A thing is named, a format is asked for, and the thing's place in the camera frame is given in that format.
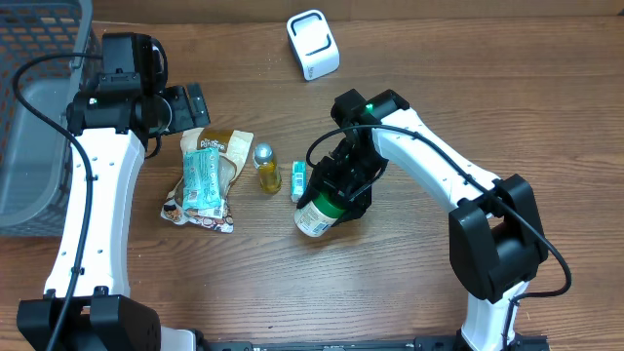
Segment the small teal white box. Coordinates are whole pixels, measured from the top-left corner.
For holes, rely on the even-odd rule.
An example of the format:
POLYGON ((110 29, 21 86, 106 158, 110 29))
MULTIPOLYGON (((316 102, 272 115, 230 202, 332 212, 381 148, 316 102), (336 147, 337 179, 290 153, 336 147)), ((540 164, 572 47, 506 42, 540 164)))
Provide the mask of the small teal white box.
POLYGON ((303 196, 306 184, 306 163, 304 161, 293 161, 291 198, 294 203, 297 203, 303 196))

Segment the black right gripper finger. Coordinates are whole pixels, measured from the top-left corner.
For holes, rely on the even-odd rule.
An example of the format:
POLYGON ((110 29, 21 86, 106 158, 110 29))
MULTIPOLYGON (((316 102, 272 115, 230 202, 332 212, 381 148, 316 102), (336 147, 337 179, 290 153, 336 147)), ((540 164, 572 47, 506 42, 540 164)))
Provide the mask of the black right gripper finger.
POLYGON ((343 209, 342 215, 334 225, 361 218, 371 205, 371 188, 348 188, 332 194, 332 201, 343 209))
POLYGON ((313 169, 303 195, 297 201, 296 208, 302 209, 309 202, 315 200, 324 189, 323 172, 313 169))

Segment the teal wipes packet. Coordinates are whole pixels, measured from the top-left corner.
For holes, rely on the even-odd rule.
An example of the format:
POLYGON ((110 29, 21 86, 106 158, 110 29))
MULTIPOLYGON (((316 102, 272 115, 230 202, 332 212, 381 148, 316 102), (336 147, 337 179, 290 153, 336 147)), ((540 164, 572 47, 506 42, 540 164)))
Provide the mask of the teal wipes packet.
POLYGON ((183 157, 183 200, 185 210, 199 211, 220 205, 219 153, 209 147, 189 151, 183 157))

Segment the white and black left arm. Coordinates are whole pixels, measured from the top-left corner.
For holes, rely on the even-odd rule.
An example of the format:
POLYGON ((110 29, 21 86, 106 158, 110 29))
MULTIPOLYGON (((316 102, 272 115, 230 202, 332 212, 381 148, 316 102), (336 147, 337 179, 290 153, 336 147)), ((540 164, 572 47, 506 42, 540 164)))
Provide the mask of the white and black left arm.
POLYGON ((196 84, 168 85, 158 40, 102 38, 101 71, 67 105, 60 128, 72 151, 63 234, 41 298, 19 304, 17 326, 36 350, 204 350, 196 330, 164 327, 130 296, 127 244, 137 176, 148 142, 210 122, 196 84))

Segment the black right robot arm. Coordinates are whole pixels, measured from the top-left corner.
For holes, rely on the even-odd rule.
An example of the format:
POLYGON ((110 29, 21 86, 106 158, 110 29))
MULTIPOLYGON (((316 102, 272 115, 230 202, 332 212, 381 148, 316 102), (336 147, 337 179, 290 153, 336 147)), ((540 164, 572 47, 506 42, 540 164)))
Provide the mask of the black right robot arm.
POLYGON ((293 220, 310 237, 363 216, 388 164, 403 169, 448 214, 449 262, 468 293, 453 335, 418 336, 408 350, 547 350, 544 336, 514 330, 517 297, 548 256, 530 185, 506 179, 454 151, 392 90, 365 99, 350 90, 331 117, 343 136, 314 164, 293 220))

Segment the yellow oil bottle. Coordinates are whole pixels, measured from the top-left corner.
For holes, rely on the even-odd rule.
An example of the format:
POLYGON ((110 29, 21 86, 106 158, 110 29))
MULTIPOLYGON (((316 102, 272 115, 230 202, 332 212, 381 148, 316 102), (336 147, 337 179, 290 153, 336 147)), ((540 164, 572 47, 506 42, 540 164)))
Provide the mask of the yellow oil bottle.
POLYGON ((269 194, 277 193, 282 186, 282 178, 273 149, 268 143, 259 143, 253 151, 253 163, 258 172, 259 184, 269 194))

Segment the brown white snack bag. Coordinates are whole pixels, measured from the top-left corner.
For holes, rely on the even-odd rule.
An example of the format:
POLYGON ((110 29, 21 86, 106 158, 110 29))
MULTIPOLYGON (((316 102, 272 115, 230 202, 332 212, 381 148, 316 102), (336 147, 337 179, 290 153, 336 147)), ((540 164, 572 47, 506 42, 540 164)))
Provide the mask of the brown white snack bag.
POLYGON ((234 230, 234 220, 228 205, 227 194, 244 169, 254 135, 238 130, 210 130, 195 128, 182 134, 180 149, 182 156, 189 151, 215 148, 219 153, 218 179, 220 205, 199 211, 182 207, 184 178, 168 193, 160 216, 176 225, 194 224, 222 233, 234 230))

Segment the green lid white jar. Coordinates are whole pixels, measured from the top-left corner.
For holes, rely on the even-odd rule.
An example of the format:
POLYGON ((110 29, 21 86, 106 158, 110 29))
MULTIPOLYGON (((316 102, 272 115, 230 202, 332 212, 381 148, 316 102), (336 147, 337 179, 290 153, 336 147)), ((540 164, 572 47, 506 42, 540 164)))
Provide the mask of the green lid white jar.
POLYGON ((294 224, 305 235, 313 238, 322 236, 344 214, 337 203, 331 200, 327 192, 294 212, 294 224))

